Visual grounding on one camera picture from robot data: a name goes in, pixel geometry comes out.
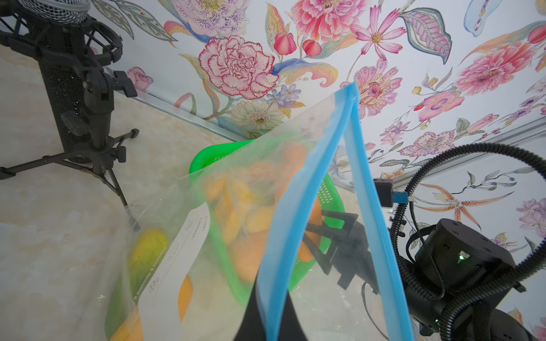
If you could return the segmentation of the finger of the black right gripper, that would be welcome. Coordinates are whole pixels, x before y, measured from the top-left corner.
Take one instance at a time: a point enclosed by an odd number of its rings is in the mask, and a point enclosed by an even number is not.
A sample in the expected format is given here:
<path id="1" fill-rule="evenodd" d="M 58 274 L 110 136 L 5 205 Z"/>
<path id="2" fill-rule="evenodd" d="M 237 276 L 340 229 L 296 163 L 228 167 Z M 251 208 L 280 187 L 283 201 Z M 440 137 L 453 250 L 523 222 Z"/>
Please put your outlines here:
<path id="1" fill-rule="evenodd" d="M 355 213 L 343 213 L 332 210 L 322 210 L 322 223 L 308 223 L 303 237 L 304 245 L 311 252 L 325 275 L 329 275 L 332 269 L 340 275 L 349 275 L 353 269 L 353 249 L 355 238 L 352 230 L 355 227 L 358 215 Z M 316 234 L 321 240 L 328 240 L 330 244 L 326 251 L 322 251 L 311 240 L 308 233 Z"/>

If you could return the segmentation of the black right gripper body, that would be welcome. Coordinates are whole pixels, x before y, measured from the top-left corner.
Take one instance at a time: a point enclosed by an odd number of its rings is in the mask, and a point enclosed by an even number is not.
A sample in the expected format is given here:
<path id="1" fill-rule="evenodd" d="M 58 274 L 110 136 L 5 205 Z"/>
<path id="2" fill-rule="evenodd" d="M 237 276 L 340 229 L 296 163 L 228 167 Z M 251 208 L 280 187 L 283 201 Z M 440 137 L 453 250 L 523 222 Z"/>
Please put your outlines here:
<path id="1" fill-rule="evenodd" d="M 337 284 L 342 289 L 347 290 L 357 276 L 372 288 L 374 294 L 380 293 L 365 227 L 361 223 L 355 222 L 341 241 L 332 241 L 328 251 L 333 252 L 331 264 L 341 275 Z"/>

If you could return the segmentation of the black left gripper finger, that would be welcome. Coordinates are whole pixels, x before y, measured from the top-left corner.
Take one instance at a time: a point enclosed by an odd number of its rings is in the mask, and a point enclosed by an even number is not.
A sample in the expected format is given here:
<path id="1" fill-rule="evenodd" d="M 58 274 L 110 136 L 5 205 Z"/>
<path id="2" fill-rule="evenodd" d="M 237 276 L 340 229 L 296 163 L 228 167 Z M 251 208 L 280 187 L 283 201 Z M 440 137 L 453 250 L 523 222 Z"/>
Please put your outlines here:
<path id="1" fill-rule="evenodd" d="M 266 341 L 266 328 L 262 322 L 254 283 L 241 325 L 234 341 Z M 286 295 L 278 340 L 308 341 L 297 317 L 289 292 Z"/>

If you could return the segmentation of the clear zip-top bag blue zipper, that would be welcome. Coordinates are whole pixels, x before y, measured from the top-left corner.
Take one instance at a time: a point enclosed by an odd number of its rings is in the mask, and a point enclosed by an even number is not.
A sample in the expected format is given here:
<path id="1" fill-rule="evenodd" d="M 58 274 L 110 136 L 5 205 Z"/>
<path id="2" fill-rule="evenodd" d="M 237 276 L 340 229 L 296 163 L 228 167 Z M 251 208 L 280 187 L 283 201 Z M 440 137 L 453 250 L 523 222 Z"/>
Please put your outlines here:
<path id="1" fill-rule="evenodd" d="M 350 84 L 163 193 L 126 206 L 76 340 L 358 340 L 335 291 L 375 280 L 414 333 Z"/>

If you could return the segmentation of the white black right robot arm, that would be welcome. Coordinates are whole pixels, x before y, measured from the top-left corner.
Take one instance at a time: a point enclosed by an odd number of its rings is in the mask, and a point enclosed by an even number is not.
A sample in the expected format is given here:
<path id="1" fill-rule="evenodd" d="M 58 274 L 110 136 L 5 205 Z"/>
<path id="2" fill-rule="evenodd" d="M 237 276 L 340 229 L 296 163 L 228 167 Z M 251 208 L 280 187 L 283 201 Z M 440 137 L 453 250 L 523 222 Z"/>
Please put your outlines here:
<path id="1" fill-rule="evenodd" d="M 342 224 L 307 225 L 305 247 L 325 274 L 338 271 L 338 285 L 348 288 L 355 277 L 364 288 L 379 291 L 370 245 L 357 215 L 324 210 Z M 545 245 L 533 247 L 520 263 L 510 252 L 459 219 L 442 219 L 417 227 L 408 242 L 421 242 L 414 257 L 397 256 L 410 315 L 423 336 L 442 340 L 531 340 L 515 318 L 497 309 L 511 290 L 524 291 L 523 281 L 545 267 Z"/>

